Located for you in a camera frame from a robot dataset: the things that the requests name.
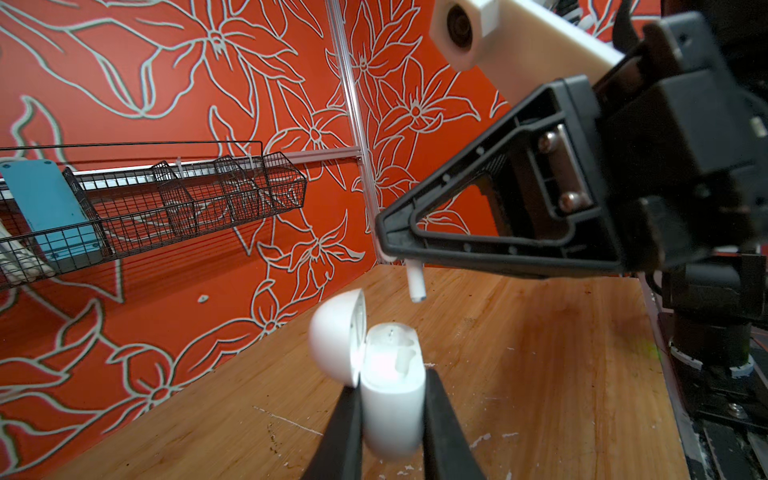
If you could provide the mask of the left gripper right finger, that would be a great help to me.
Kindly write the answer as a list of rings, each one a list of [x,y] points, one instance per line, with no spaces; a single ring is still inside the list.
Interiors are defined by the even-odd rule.
[[[463,434],[438,372],[426,370],[424,405],[424,478],[485,479]]]

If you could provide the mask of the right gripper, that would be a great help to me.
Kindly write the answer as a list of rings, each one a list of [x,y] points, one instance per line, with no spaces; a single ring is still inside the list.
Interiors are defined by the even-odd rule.
[[[608,205],[630,271],[767,239],[767,104],[696,11],[644,27],[594,87]]]

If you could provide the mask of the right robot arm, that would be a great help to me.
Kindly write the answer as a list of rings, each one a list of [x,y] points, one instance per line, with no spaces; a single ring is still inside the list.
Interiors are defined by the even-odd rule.
[[[767,5],[623,2],[604,43],[540,1],[438,1],[430,35],[510,110],[380,213],[383,252],[519,278],[662,273],[672,356],[751,373],[766,314]]]

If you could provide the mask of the white round puck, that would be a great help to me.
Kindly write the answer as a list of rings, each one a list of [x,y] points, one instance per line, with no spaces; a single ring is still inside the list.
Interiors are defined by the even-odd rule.
[[[386,461],[409,457],[424,433],[426,367],[412,327],[367,325],[361,289],[338,294],[314,312],[308,329],[310,354],[325,375],[357,389],[362,400],[363,439]]]

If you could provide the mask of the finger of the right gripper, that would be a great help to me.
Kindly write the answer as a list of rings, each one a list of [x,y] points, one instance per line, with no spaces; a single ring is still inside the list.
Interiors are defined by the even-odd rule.
[[[377,215],[382,251],[402,260],[529,279],[626,272],[627,254],[608,208],[599,115],[584,75],[536,88]],[[488,199],[495,235],[419,227],[427,214],[470,186]]]

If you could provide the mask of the white earbud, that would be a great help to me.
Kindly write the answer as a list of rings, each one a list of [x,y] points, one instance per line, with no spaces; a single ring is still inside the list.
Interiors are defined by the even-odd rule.
[[[426,299],[426,284],[424,277],[424,264],[420,260],[406,259],[407,283],[409,296],[413,303],[421,303]]]

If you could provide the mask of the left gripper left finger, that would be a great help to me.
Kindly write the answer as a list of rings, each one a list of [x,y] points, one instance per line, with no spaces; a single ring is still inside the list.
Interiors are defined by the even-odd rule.
[[[344,387],[302,480],[362,478],[362,400],[358,389]]]

